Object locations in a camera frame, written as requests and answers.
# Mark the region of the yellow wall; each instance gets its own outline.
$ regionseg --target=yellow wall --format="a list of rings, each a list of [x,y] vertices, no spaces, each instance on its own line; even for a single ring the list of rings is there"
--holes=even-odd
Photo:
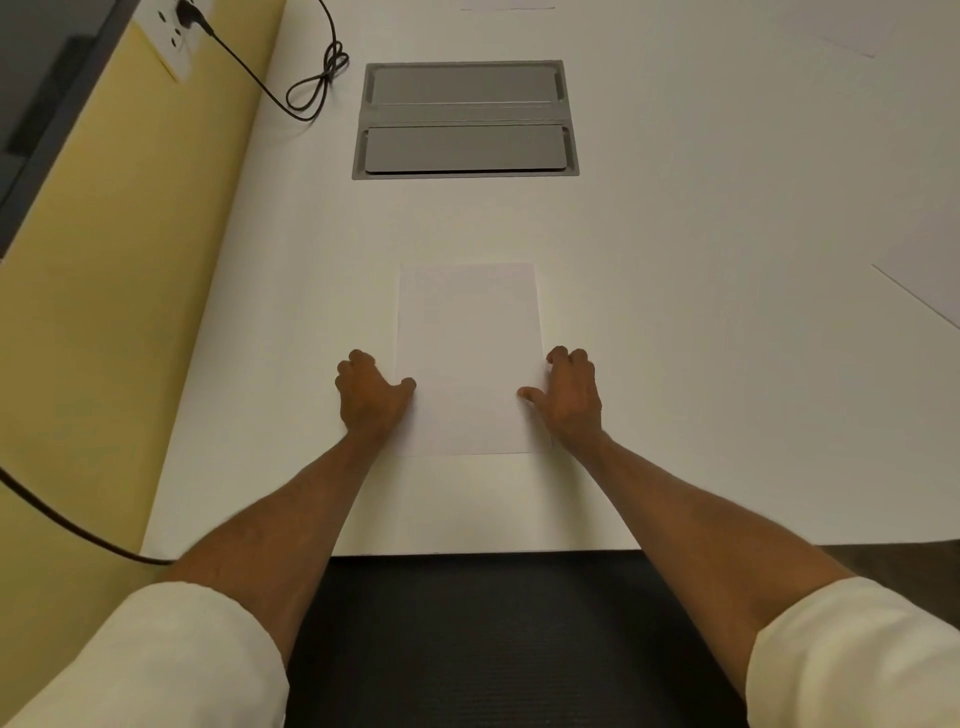
[[[282,0],[219,0],[263,70]],[[258,94],[208,40],[178,85],[130,27],[0,265],[0,464],[136,549]],[[0,489],[0,725],[156,570]]]

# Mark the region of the table surface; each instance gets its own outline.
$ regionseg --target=table surface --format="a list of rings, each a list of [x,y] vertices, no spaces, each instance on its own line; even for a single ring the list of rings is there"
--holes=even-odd
[[[343,433],[353,348],[394,367],[404,264],[533,261],[544,350],[584,347],[608,431],[819,543],[960,526],[960,331],[872,263],[960,199],[960,5],[876,59],[787,0],[329,0],[351,68],[305,129],[253,130],[144,552],[175,557]],[[289,0],[269,84],[320,67]],[[350,178],[364,67],[564,61],[581,175]],[[636,544],[561,452],[384,457],[337,553]]]

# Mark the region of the power cord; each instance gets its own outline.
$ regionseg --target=power cord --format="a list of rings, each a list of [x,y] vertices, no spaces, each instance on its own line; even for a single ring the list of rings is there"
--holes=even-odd
[[[157,567],[166,567],[173,564],[173,562],[169,561],[168,559],[154,559],[150,556],[141,556],[138,553],[127,551],[125,548],[115,546],[109,541],[104,541],[99,536],[95,536],[85,528],[81,528],[80,526],[76,525],[65,516],[61,516],[57,511],[27,490],[25,486],[17,482],[16,478],[7,473],[7,471],[5,471],[3,468],[0,468],[0,481],[3,481],[4,485],[10,488],[16,495],[26,500],[30,505],[34,506],[36,510],[42,513],[48,519],[56,523],[58,526],[65,528],[74,536],[80,536],[80,538],[82,538],[84,541],[88,541],[95,546],[99,546],[100,548],[105,548],[110,553],[115,553],[117,556],[123,556],[125,559],[130,559],[138,564],[150,564]]]
[[[263,89],[263,92],[266,93],[271,100],[288,116],[291,116],[297,121],[302,121],[305,124],[312,124],[317,120],[317,117],[320,116],[320,112],[324,110],[324,104],[326,103],[326,95],[329,93],[330,87],[333,84],[333,80],[350,64],[350,56],[344,52],[344,44],[337,40],[337,28],[333,24],[333,16],[330,14],[329,8],[326,6],[324,0],[318,0],[320,6],[324,9],[326,13],[326,19],[330,23],[330,34],[333,39],[330,41],[330,44],[326,46],[324,50],[324,70],[318,73],[316,76],[311,76],[310,78],[303,79],[302,81],[297,81],[295,84],[290,86],[287,90],[286,95],[286,104],[283,104],[279,99],[277,99],[270,89],[267,88],[262,81],[257,77],[250,67],[246,65],[243,60],[237,56],[230,47],[220,40],[220,37],[217,36],[216,31],[213,30],[213,26],[210,25],[209,21],[206,19],[204,14],[200,11],[197,6],[195,6],[190,0],[180,0],[177,4],[177,20],[180,22],[180,25],[184,28],[192,28],[195,24],[199,25],[204,29],[204,32],[216,40],[225,51],[227,51],[233,59],[237,61],[247,73],[250,74],[250,77],[256,81],[256,84]],[[293,101],[293,95],[302,87],[313,85],[313,93],[310,94],[309,100],[305,104],[297,104]],[[317,99],[320,99],[320,103],[317,105],[317,108],[310,114],[301,116],[302,113],[309,111],[310,108],[317,104]],[[150,564],[152,566],[165,567],[173,564],[173,561],[168,559],[155,559],[150,556],[141,556],[138,553],[133,553],[132,551],[127,551],[125,548],[116,546],[109,541],[105,541],[99,536],[90,533],[85,528],[82,528],[72,521],[70,521],[65,516],[62,516],[60,513],[55,511],[49,505],[44,503],[40,498],[31,493],[24,485],[19,483],[16,478],[7,473],[3,468],[0,468],[0,481],[3,482],[14,494],[23,498],[28,504],[32,505],[37,511],[46,516],[52,522],[56,523],[58,526],[66,529],[74,536],[79,536],[84,539],[84,541],[90,542],[95,546],[104,548],[110,553],[115,553],[117,556],[123,556],[125,559],[135,561],[138,564]]]
[[[324,0],[318,0],[320,6],[324,9],[326,13],[326,19],[330,22],[330,34],[333,39],[330,41],[330,44],[326,46],[324,51],[324,70],[318,73],[316,76],[311,76],[310,78],[303,79],[302,81],[297,81],[295,84],[290,86],[287,90],[286,95],[286,104],[283,104],[279,99],[277,99],[269,88],[260,81],[259,77],[250,67],[246,65],[239,56],[237,56],[230,47],[224,43],[220,37],[217,35],[216,31],[213,30],[213,26],[210,25],[209,21],[206,19],[201,10],[191,2],[191,0],[180,0],[177,3],[177,20],[180,22],[180,25],[184,28],[192,28],[194,25],[199,25],[204,29],[204,32],[216,40],[220,46],[227,51],[233,59],[237,61],[243,69],[250,74],[250,77],[256,81],[256,84],[263,89],[263,92],[267,94],[271,100],[288,116],[291,116],[297,121],[302,121],[306,124],[312,124],[317,120],[317,117],[320,116],[320,112],[324,110],[324,104],[326,103],[326,94],[330,90],[330,86],[333,84],[333,80],[350,64],[350,56],[344,52],[344,44],[337,40],[337,28],[333,24],[333,16],[330,14],[329,8],[326,6]],[[310,99],[305,104],[297,104],[293,101],[292,96],[303,86],[313,85],[313,93],[310,95]],[[316,102],[317,98],[320,97],[320,103],[317,105],[316,110],[313,113],[310,113],[306,116],[301,116],[302,113],[308,111]]]

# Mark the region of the white paper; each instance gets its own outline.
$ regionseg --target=white paper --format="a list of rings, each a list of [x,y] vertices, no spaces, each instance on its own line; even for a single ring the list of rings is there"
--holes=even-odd
[[[556,0],[460,0],[462,11],[552,11]]]
[[[960,213],[937,215],[876,267],[960,328]]]
[[[549,437],[522,386],[543,385],[532,264],[406,268],[400,274],[396,376],[417,393],[400,455],[536,452]]]
[[[800,0],[787,20],[872,58],[910,8],[911,0]]]

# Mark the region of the white sleeve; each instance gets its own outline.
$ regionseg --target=white sleeve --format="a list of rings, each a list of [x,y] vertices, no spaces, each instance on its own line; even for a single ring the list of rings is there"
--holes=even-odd
[[[8,728],[278,728],[287,698],[270,635],[193,584],[131,595]]]
[[[760,632],[753,728],[956,728],[960,632],[876,582],[808,596]]]

